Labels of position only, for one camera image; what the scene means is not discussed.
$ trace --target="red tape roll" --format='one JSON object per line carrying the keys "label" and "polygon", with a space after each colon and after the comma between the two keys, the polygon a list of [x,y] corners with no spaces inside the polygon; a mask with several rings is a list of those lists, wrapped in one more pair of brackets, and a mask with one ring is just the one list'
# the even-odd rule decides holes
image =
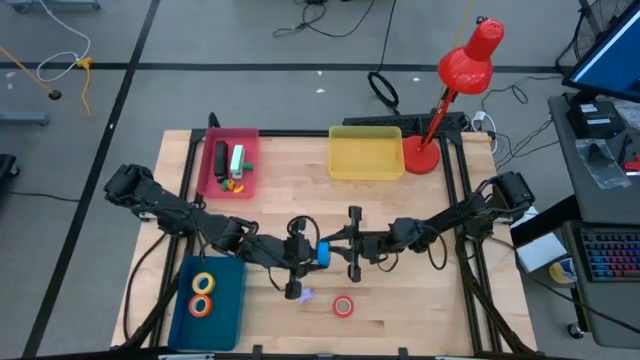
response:
{"label": "red tape roll", "polygon": [[[349,308],[347,309],[347,311],[340,311],[339,306],[340,304],[348,304]],[[339,318],[346,318],[351,316],[351,314],[353,314],[353,300],[351,300],[350,297],[348,296],[338,296],[335,300],[333,300],[333,313],[339,317]]]}

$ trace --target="computer monitor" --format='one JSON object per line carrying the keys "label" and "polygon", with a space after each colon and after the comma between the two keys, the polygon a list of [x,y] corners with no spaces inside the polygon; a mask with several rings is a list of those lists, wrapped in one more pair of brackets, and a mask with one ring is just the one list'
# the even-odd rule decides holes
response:
{"label": "computer monitor", "polygon": [[581,92],[640,102],[640,0],[598,36],[563,85]]}

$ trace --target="white cable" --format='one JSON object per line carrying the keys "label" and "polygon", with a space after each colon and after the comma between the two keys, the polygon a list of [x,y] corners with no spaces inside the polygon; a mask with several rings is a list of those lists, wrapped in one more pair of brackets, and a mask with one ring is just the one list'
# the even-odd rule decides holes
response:
{"label": "white cable", "polygon": [[[470,124],[473,132],[478,132],[478,129],[476,129],[473,123],[476,121],[480,121],[480,128],[482,128],[482,122],[484,121],[484,119],[489,119],[489,122],[491,123],[491,127],[493,128],[493,133],[494,134],[497,133],[498,130],[496,130],[496,123],[493,121],[491,116],[489,116],[489,114],[487,114],[484,111],[476,111],[476,114],[473,116],[473,119],[471,120],[471,124]],[[495,154],[497,150],[498,150],[498,140],[493,139],[493,148],[491,149],[491,153]]]}
{"label": "white cable", "polygon": [[[49,14],[49,16],[51,16],[51,18],[53,20],[55,20],[58,24],[62,25],[64,28],[66,28],[67,30],[71,31],[72,33],[77,34],[79,36],[82,36],[85,40],[87,40],[87,49],[84,51],[82,56],[78,56],[78,54],[73,52],[73,51],[64,51],[64,52],[57,53],[57,54],[49,57],[45,61],[41,62],[40,65],[38,65],[38,67],[36,68],[36,76],[38,77],[38,79],[40,79],[40,81],[42,81],[42,82],[52,82],[52,81],[56,81],[56,80],[60,79],[61,77],[65,76],[75,66],[75,64],[78,61],[82,60],[85,56],[87,56],[87,54],[89,53],[89,48],[91,48],[91,39],[89,39],[85,34],[79,32],[78,30],[75,30],[75,29],[71,28],[69,25],[67,25],[67,24],[63,23],[62,21],[60,21],[60,19],[58,19],[55,15],[53,15],[53,13],[51,12],[51,10],[49,10],[47,5],[44,4],[43,0],[38,0],[38,1],[40,2],[40,5],[42,5],[44,10],[47,12],[47,14]],[[51,78],[51,79],[44,79],[40,75],[40,71],[42,70],[42,67],[46,63],[48,63],[49,61],[51,61],[51,60],[53,60],[53,59],[55,59],[55,58],[57,58],[59,56],[63,56],[63,55],[71,55],[76,60],[67,68],[67,70],[63,71],[58,76],[56,76],[54,78]]]}

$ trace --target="yellow tray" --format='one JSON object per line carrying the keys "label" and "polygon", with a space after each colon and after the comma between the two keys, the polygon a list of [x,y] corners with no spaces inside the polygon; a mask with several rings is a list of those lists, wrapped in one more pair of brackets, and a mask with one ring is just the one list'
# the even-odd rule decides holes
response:
{"label": "yellow tray", "polygon": [[395,126],[333,126],[329,174],[338,180],[395,180],[404,173],[402,131]]}

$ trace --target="floor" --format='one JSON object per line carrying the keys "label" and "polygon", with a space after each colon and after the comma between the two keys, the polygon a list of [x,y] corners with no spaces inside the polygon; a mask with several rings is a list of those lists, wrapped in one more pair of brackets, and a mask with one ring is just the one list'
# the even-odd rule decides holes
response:
{"label": "floor", "polygon": [[[368,4],[366,0],[330,0],[317,26],[345,32]],[[407,66],[384,74],[400,94],[402,113],[424,113],[434,106],[440,89],[434,65],[451,48],[466,4],[465,0],[398,2],[385,63]],[[367,71],[380,60],[389,0],[377,1],[360,28],[340,39],[309,30],[273,38],[276,28],[300,21],[303,5],[291,0],[162,0],[155,14],[149,12],[155,5],[157,0],[111,0],[102,1],[98,12],[53,9],[62,21],[92,40],[90,56],[98,70],[91,72],[91,118],[77,110],[82,106],[83,71],[71,71],[55,82],[64,103],[52,102],[23,72],[0,59],[0,108],[43,111],[51,120],[47,127],[0,128],[0,153],[18,156],[22,169],[13,190],[70,198],[80,198],[85,191],[91,199],[38,355],[109,346],[139,223],[127,211],[104,201],[101,188],[122,163],[153,168],[164,130],[204,127],[211,111],[223,126],[308,129],[326,129],[345,117],[389,114],[366,81]],[[491,87],[506,87],[530,75],[554,75],[550,66],[571,38],[577,9],[577,1],[476,4],[471,19],[490,16],[506,29],[493,57],[497,73]],[[139,40],[145,18],[153,22],[148,37]],[[51,54],[85,46],[81,38],[36,9],[19,15],[0,4],[0,24],[0,45],[32,68]],[[467,26],[463,39],[472,28]],[[136,60],[136,42],[144,48],[138,54],[139,70],[129,71],[133,75],[129,78],[127,68],[132,58]],[[572,59],[565,62],[570,65]],[[206,65],[198,70],[158,70],[166,63],[191,64],[187,68]],[[419,71],[411,65],[430,66]],[[56,71],[48,70],[46,76]],[[529,98],[526,105],[510,92],[492,94],[486,101],[498,132],[514,141],[544,123],[549,116],[546,99],[566,90],[559,79],[527,80],[521,88]],[[472,116],[480,109],[480,98],[462,96],[452,110]],[[105,133],[113,138],[100,167],[94,158]],[[549,127],[529,146],[554,140],[555,132]],[[504,154],[500,144],[496,160]],[[94,165],[97,186],[85,189]],[[539,210],[572,191],[557,146],[514,159],[502,170],[524,174]],[[75,212],[73,203],[4,197],[0,207],[0,358],[22,355]],[[588,359],[640,355],[601,348],[589,336],[581,341],[569,338],[565,325],[575,321],[573,306],[523,281],[541,351]]]}

